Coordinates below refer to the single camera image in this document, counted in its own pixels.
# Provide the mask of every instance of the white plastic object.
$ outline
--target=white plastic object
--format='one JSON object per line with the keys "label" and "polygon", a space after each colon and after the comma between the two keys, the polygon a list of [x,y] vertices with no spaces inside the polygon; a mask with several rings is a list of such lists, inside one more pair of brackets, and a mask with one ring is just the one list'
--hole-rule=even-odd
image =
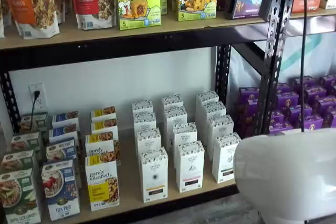
{"label": "white plastic object", "polygon": [[242,140],[234,174],[266,224],[303,224],[336,213],[336,129]]}

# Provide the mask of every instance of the white tea box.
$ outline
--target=white tea box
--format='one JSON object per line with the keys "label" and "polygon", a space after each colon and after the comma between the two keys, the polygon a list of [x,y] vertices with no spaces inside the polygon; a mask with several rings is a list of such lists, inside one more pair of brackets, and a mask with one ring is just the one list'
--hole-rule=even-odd
{"label": "white tea box", "polygon": [[78,111],[69,111],[67,113],[61,113],[52,117],[52,128],[60,128],[67,125],[75,124],[77,131],[79,131]]}
{"label": "white tea box", "polygon": [[194,122],[175,124],[173,126],[173,161],[176,168],[177,148],[180,144],[192,143],[197,141],[197,128]]}
{"label": "white tea box", "polygon": [[207,91],[202,94],[198,94],[196,96],[196,111],[195,111],[195,123],[198,128],[198,131],[200,131],[201,127],[201,108],[202,105],[205,105],[209,102],[218,102],[219,96],[215,91]]}
{"label": "white tea box", "polygon": [[110,106],[102,110],[93,110],[91,111],[91,122],[97,123],[101,121],[106,121],[109,119],[116,119],[117,114],[115,112],[115,107]]}
{"label": "white tea box", "polygon": [[117,119],[108,119],[102,122],[91,123],[91,133],[100,134],[112,132],[113,139],[119,139]]}
{"label": "white tea box", "polygon": [[168,155],[163,147],[141,154],[140,176],[144,203],[168,197]]}
{"label": "white tea box", "polygon": [[133,115],[140,113],[140,112],[149,112],[153,113],[153,102],[152,100],[144,100],[141,102],[133,102],[132,103],[132,113]]}
{"label": "white tea box", "polygon": [[187,112],[184,107],[171,107],[164,112],[163,119],[163,136],[164,147],[167,152],[173,149],[173,125],[187,123]]}
{"label": "white tea box", "polygon": [[176,183],[180,193],[203,185],[204,149],[200,141],[178,147]]}
{"label": "white tea box", "polygon": [[161,147],[161,134],[159,128],[147,129],[136,133],[137,139],[137,156],[150,150]]}
{"label": "white tea box", "polygon": [[236,132],[220,136],[215,141],[212,174],[217,183],[235,178],[233,173],[233,158],[240,141],[241,139]]}
{"label": "white tea box", "polygon": [[217,138],[232,133],[233,126],[234,122],[229,115],[223,115],[208,121],[206,151],[210,160],[212,160],[214,156],[214,145]]}
{"label": "white tea box", "polygon": [[201,107],[200,127],[198,132],[201,137],[202,144],[207,146],[207,122],[226,114],[226,108],[222,102],[209,102]]}

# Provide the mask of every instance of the purple product box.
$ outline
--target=purple product box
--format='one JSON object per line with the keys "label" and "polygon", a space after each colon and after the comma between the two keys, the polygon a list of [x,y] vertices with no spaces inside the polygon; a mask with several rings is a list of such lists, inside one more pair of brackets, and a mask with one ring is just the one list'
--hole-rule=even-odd
{"label": "purple product box", "polygon": [[333,95],[317,99],[315,100],[313,106],[313,114],[319,114],[321,116],[325,116],[325,114],[328,113],[330,109],[335,105],[336,105],[336,97]]}
{"label": "purple product box", "polygon": [[[322,128],[323,118],[320,115],[307,115],[304,117],[304,128],[309,130],[317,130]],[[301,118],[299,118],[297,127],[300,127]]]}
{"label": "purple product box", "polygon": [[286,93],[286,92],[290,92],[291,88],[287,85],[287,83],[285,82],[278,82],[277,85],[277,93],[281,94],[281,93]]}
{"label": "purple product box", "polygon": [[327,90],[320,85],[307,87],[304,90],[304,102],[310,106],[314,105],[315,99],[319,99],[327,95]]}
{"label": "purple product box", "polygon": [[269,134],[277,134],[281,131],[292,130],[293,126],[289,122],[274,123],[269,126]]}
{"label": "purple product box", "polygon": [[[304,105],[305,116],[311,115],[312,107],[308,104]],[[299,118],[301,118],[301,105],[291,106],[289,108],[284,108],[282,111],[285,115],[285,119],[288,120],[292,125],[297,125]]]}
{"label": "purple product box", "polygon": [[299,95],[294,91],[277,94],[278,109],[284,107],[296,106],[298,104]]}

